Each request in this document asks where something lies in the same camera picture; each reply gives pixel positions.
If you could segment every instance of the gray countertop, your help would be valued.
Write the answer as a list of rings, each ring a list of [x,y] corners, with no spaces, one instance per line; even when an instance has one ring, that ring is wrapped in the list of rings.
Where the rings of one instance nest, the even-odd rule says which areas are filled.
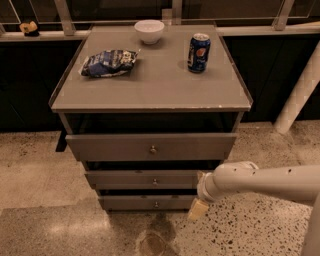
[[[188,71],[190,39],[211,38],[207,69]],[[85,58],[107,49],[141,52],[130,72],[112,78],[79,75]],[[210,25],[166,26],[155,45],[143,44],[133,26],[95,26],[57,95],[52,110],[65,113],[145,111],[248,111],[250,96]]]

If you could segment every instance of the can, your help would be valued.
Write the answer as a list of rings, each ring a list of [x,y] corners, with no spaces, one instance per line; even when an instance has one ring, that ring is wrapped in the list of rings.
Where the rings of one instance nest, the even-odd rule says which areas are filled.
[[[188,69],[200,73],[207,67],[211,41],[207,34],[196,33],[190,41]]]

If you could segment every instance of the white bowl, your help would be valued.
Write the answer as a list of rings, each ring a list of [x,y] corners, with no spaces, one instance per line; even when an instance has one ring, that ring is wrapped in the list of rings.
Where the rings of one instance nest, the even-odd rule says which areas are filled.
[[[134,28],[145,44],[155,44],[161,38],[164,24],[159,20],[141,20],[134,25]]]

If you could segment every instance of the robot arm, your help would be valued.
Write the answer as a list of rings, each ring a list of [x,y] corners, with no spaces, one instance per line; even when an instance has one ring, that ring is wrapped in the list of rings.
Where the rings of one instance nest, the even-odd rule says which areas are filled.
[[[198,199],[192,203],[188,219],[196,220],[209,203],[236,193],[256,192],[301,204],[313,205],[302,256],[320,251],[320,166],[259,169],[252,162],[227,163],[212,173],[201,173]]]

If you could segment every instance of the concrete floor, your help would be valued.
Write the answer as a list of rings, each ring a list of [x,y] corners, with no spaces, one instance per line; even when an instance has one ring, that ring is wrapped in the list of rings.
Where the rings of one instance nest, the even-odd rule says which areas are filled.
[[[320,121],[286,135],[241,124],[228,161],[260,168],[320,165]],[[0,134],[0,255],[299,255],[311,207],[254,193],[224,198],[189,222],[186,213],[101,210],[57,132]]]

